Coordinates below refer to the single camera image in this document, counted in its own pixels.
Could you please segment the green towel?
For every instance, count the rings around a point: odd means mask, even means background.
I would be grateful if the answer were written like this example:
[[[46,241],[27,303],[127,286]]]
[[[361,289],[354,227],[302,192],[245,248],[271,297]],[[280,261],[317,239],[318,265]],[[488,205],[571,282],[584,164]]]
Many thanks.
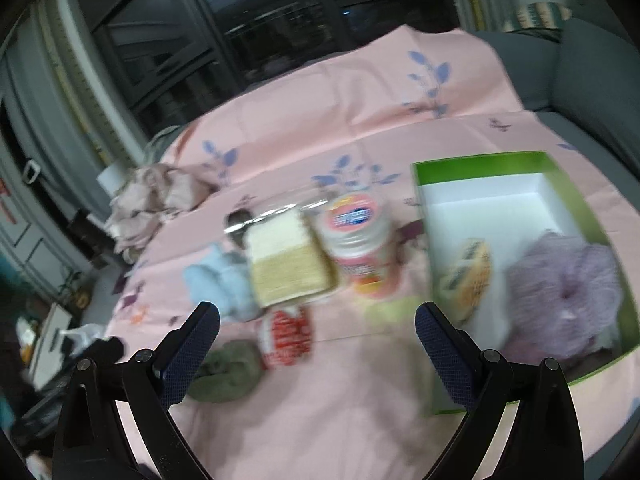
[[[198,402],[227,403],[252,393],[265,374],[254,341],[232,340],[206,354],[186,394]]]

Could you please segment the purple cloth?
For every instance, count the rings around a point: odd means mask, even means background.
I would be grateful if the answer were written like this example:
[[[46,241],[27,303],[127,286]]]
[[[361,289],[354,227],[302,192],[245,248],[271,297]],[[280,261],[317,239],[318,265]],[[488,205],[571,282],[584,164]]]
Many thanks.
[[[616,320],[620,271],[608,246],[547,231],[506,270],[510,361],[571,361],[586,354]]]

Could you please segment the cream tissue pack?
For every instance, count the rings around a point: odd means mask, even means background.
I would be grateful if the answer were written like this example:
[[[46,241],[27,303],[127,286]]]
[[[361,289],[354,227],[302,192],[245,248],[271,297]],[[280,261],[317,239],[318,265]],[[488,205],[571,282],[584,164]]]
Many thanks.
[[[472,318],[489,287],[491,274],[489,244],[484,238],[469,238],[437,286],[439,300],[454,326]]]

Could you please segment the light blue plush toy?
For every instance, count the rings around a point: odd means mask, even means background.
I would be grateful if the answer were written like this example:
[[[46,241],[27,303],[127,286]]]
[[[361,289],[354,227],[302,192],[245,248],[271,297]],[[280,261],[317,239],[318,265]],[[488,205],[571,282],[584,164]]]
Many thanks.
[[[182,277],[192,304],[213,304],[223,323],[250,322],[262,314],[250,284],[247,262],[238,252],[225,252],[213,244],[200,262],[183,270]]]

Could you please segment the red white knitted cloth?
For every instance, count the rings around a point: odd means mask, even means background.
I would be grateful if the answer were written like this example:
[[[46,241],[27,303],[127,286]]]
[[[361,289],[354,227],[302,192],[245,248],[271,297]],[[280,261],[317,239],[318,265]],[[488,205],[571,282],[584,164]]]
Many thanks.
[[[312,324],[306,306],[269,310],[256,324],[256,337],[266,367],[293,366],[311,354]]]

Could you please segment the beige white knitted cloth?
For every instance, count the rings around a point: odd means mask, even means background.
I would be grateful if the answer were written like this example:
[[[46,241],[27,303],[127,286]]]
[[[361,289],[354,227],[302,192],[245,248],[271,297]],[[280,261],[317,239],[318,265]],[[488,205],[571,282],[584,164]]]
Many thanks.
[[[250,226],[244,242],[250,284],[262,308],[322,295],[336,286],[334,266],[297,208]]]

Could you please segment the green cardboard box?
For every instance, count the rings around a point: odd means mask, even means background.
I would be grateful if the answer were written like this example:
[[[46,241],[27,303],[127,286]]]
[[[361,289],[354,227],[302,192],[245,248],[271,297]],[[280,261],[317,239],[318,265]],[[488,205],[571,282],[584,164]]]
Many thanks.
[[[443,278],[469,242],[485,242],[491,278],[463,327],[480,348],[499,349],[512,330],[506,270],[547,232],[614,249],[624,299],[598,348],[624,356],[639,345],[638,276],[628,276],[639,251],[639,216],[611,185],[602,203],[585,198],[582,180],[544,152],[513,152],[418,162],[413,167],[434,281]]]

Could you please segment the crumpled beige fabric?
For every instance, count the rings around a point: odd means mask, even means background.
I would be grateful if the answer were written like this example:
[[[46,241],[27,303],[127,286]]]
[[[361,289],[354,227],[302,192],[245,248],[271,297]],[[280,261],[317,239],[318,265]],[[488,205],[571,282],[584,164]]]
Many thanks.
[[[116,254],[142,252],[164,224],[194,211],[218,188],[192,172],[160,162],[137,168],[112,199],[105,225]]]

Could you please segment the glass bottle steel cap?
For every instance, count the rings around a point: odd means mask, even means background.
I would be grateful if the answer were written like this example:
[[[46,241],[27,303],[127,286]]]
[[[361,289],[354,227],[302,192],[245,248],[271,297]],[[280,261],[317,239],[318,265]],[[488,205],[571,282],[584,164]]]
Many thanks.
[[[262,212],[255,212],[246,207],[236,208],[224,220],[224,234],[241,249],[245,248],[244,237],[246,232],[254,224],[271,220],[274,217],[285,214],[290,210],[297,209],[304,214],[315,214],[322,206],[326,206],[329,201],[326,198],[316,198],[315,200],[305,200],[304,202],[287,202],[282,205],[267,207]]]

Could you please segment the pink gum container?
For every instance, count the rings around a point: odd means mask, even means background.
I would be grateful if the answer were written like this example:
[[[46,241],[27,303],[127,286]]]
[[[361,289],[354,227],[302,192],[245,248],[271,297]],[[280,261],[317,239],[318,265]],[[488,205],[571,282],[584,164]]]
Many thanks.
[[[331,200],[316,228],[326,252],[358,295],[382,298],[399,282],[397,232],[386,206],[369,192]]]

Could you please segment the pink printed tablecloth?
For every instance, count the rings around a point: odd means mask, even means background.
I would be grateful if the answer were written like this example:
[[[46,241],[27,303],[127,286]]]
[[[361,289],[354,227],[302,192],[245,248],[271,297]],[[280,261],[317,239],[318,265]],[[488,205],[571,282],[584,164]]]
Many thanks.
[[[639,183],[587,128],[551,107],[561,47],[506,32],[424,34],[407,26],[268,82],[198,118],[165,162],[211,178],[197,210],[145,249],[108,331],[129,351],[156,346],[191,313],[182,272],[228,246],[234,208],[329,183],[370,188],[398,223],[419,208],[416,162],[502,152],[549,154],[639,279]],[[434,415],[432,367],[412,322],[430,280],[407,252],[389,300],[332,292],[311,309],[308,359],[270,372],[247,399],[186,400],[171,416],[216,479],[417,479],[458,426]]]

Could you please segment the grey sofa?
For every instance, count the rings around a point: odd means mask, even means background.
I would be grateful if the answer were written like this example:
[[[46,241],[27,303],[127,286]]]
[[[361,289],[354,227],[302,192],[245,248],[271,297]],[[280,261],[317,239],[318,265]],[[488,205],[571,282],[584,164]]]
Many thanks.
[[[526,110],[639,206],[639,51],[579,18],[558,41],[476,32],[495,49]]]

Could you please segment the striped cushion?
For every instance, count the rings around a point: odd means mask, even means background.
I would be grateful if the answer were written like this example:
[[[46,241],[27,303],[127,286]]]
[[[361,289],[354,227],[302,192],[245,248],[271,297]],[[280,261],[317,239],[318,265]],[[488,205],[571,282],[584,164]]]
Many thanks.
[[[534,2],[519,6],[504,21],[504,32],[522,30],[562,30],[564,23],[572,17],[572,10],[556,2]]]

